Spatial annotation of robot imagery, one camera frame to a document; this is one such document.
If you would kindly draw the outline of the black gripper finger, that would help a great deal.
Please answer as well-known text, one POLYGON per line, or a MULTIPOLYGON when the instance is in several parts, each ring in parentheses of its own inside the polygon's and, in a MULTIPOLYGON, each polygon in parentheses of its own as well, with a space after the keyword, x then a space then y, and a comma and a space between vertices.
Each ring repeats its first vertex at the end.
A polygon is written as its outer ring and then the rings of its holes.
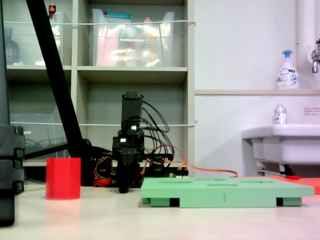
POLYGON ((130 156, 131 160, 127 168, 127 189, 136 187, 140 184, 140 153, 134 153, 130 156))
POLYGON ((130 162, 127 160, 127 156, 121 153, 119 154, 117 163, 116 182, 121 194, 125 194, 129 191, 131 184, 130 162))

